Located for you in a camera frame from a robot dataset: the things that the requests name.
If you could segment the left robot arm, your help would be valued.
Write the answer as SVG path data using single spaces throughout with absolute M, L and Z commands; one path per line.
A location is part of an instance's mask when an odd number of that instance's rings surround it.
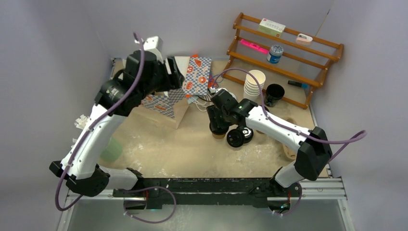
M 116 129 L 151 93 L 179 90 L 184 75 L 176 58 L 159 60 L 151 51 L 135 51 L 125 68 L 101 85 L 85 128 L 67 156 L 50 164 L 50 171 L 72 192 L 94 197 L 105 189 L 123 189 L 130 196 L 143 192 L 136 170 L 102 167 L 98 160 Z

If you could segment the black lid stack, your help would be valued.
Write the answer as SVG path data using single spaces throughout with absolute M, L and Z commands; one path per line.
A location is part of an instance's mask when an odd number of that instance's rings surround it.
M 251 128 L 240 126 L 239 130 L 243 133 L 244 143 L 249 143 L 253 139 L 254 132 Z
M 227 133 L 227 143 L 233 148 L 239 148 L 243 146 L 244 141 L 244 134 L 239 129 L 232 129 Z

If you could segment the brown paper cup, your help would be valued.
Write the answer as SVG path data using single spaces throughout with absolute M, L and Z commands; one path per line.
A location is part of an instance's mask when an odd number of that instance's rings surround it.
M 212 136 L 216 140 L 222 140 L 225 137 L 225 134 L 212 134 Z

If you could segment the checkered paper bag blue handles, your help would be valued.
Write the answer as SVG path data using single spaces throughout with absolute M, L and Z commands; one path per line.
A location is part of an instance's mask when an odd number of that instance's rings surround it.
M 182 89 L 155 92 L 146 96 L 134 112 L 164 126 L 177 129 L 189 108 Z

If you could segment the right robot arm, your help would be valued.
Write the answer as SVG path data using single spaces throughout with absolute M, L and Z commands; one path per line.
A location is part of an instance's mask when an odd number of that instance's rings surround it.
M 297 152 L 296 159 L 272 177 L 271 192 L 281 196 L 303 179 L 316 180 L 332 156 L 323 129 L 303 128 L 281 119 L 249 99 L 237 101 L 225 88 L 210 89 L 212 105 L 207 108 L 212 128 L 240 125 L 260 131 Z

